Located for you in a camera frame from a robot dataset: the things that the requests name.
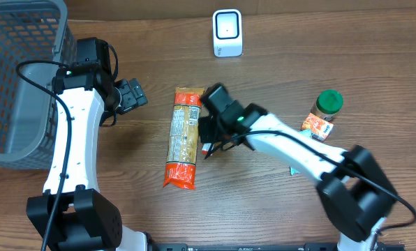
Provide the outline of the red white stick packet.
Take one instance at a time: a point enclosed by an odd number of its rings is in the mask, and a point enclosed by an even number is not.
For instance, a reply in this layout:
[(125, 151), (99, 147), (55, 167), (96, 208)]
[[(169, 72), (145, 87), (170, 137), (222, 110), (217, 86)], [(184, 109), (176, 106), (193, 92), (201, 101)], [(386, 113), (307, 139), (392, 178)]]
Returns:
[(203, 146), (202, 146), (202, 149), (201, 149), (201, 153), (203, 155), (207, 155), (210, 148), (211, 148), (211, 143), (204, 143)]

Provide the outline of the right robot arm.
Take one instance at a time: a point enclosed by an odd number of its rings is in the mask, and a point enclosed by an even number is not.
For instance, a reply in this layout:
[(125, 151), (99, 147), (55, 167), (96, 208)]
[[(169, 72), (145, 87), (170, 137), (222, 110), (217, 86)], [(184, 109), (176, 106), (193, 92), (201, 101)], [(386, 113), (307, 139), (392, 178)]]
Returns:
[(202, 142), (212, 155), (226, 144), (244, 144), (296, 169), (315, 186), (329, 221), (340, 232), (337, 250), (380, 250), (382, 224), (396, 190), (362, 146), (347, 151), (304, 136), (263, 107), (233, 100), (222, 83), (200, 97), (209, 114), (199, 120)]

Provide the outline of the green lid white jar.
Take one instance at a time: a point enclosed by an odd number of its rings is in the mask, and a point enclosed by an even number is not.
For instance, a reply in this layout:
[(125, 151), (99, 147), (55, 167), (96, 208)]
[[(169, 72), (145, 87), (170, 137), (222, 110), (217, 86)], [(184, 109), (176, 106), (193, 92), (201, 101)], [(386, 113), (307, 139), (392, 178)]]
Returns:
[(327, 89), (317, 97), (311, 113), (325, 121), (332, 121), (342, 106), (343, 96), (334, 89)]

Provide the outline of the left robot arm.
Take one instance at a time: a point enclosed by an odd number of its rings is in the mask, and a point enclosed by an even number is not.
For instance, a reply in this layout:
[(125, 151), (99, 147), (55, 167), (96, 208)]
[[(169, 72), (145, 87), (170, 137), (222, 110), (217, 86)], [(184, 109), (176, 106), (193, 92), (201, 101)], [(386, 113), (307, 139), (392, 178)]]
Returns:
[(98, 38), (77, 42), (77, 57), (60, 63), (48, 93), (57, 104), (50, 172), (41, 196), (27, 200), (27, 216), (42, 250), (151, 250), (149, 237), (124, 226), (119, 209), (98, 188), (98, 130), (147, 104), (136, 79), (118, 79), (117, 54)]

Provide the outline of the teal snack packet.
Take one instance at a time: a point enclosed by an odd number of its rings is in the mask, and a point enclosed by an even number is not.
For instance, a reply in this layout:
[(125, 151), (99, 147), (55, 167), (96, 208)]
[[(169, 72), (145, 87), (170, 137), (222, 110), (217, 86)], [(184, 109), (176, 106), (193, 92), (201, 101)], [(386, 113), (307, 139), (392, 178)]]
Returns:
[[(311, 139), (312, 138), (312, 132), (311, 132), (311, 130), (310, 129), (306, 129), (306, 130), (301, 130), (301, 131), (299, 131), (299, 133), (300, 134), (302, 134), (303, 136), (305, 136), (305, 137), (308, 137), (309, 139)], [(293, 167), (290, 167), (290, 175), (291, 176), (293, 176), (293, 175), (295, 175), (295, 174), (298, 174), (299, 172), (295, 169), (295, 168), (293, 168)]]

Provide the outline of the orange noodle packet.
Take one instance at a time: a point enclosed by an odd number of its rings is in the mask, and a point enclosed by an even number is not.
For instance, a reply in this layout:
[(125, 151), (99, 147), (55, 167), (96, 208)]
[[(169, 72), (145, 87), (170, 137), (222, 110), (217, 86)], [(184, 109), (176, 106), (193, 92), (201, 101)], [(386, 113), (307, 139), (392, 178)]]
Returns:
[(175, 89), (163, 185), (195, 189), (200, 97), (204, 92), (203, 88)]

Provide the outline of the small orange white box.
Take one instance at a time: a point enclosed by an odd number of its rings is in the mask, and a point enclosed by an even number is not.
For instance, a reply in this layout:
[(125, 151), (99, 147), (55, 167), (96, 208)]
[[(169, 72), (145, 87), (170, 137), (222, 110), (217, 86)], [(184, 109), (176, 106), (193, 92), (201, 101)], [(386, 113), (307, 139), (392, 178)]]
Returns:
[(310, 130), (311, 136), (325, 141), (334, 129), (334, 124), (310, 113), (303, 121), (301, 130)]

